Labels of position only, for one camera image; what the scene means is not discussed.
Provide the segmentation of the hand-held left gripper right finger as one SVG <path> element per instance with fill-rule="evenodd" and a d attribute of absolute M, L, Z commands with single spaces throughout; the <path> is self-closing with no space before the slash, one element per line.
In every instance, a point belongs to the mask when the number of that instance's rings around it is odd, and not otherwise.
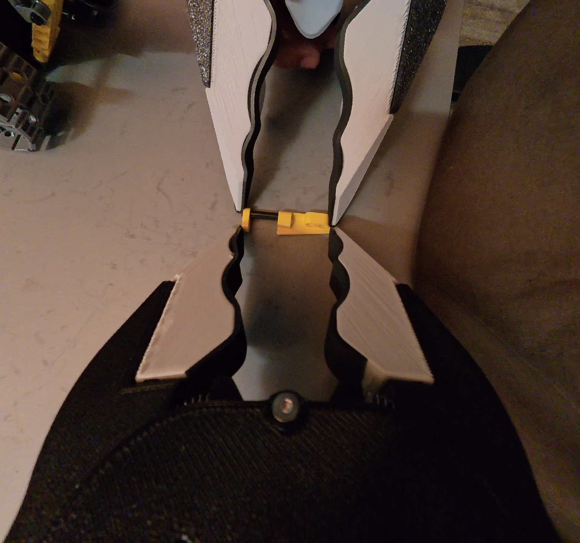
<path fill-rule="evenodd" d="M 388 380 L 434 379 L 395 279 L 341 229 L 329 235 L 330 287 L 337 298 L 326 336 L 333 375 L 358 392 Z"/>

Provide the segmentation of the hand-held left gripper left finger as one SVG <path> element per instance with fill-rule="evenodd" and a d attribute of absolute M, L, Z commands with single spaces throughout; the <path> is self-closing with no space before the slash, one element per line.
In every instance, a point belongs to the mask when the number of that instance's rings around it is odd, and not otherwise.
<path fill-rule="evenodd" d="M 247 342 L 235 294 L 242 277 L 241 227 L 229 228 L 175 277 L 136 372 L 136 382 L 235 374 Z"/>

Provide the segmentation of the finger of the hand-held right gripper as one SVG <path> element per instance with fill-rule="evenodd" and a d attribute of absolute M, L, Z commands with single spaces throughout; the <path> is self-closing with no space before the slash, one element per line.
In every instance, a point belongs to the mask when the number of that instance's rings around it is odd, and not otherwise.
<path fill-rule="evenodd" d="M 206 90 L 235 208 L 246 206 L 259 94 L 273 61 L 277 21 L 269 0 L 214 0 L 211 79 Z"/>
<path fill-rule="evenodd" d="M 411 0 L 366 0 L 344 26 L 339 67 L 347 76 L 339 134 L 342 170 L 332 224 L 349 206 L 393 120 L 391 102 Z"/>

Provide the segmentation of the yellow plastic toy piece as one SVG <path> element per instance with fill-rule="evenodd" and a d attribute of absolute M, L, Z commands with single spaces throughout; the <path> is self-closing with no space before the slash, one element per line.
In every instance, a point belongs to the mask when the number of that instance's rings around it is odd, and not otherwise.
<path fill-rule="evenodd" d="M 329 234 L 328 221 L 326 213 L 280 211 L 277 219 L 277 235 Z"/>

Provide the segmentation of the person's brown shirt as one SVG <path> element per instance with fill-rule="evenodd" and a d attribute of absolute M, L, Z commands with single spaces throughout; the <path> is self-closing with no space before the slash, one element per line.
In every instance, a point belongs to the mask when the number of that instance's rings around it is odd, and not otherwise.
<path fill-rule="evenodd" d="M 416 285 L 506 405 L 562 539 L 579 542 L 579 0 L 531 0 L 460 95 Z"/>

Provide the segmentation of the yellow black tracked toy vehicle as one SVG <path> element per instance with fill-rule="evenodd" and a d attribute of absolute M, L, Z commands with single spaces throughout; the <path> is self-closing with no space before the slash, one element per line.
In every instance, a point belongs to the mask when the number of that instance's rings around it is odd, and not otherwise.
<path fill-rule="evenodd" d="M 94 20 L 118 0 L 1 0 L 1 148 L 37 151 L 54 134 L 46 65 L 62 19 Z"/>

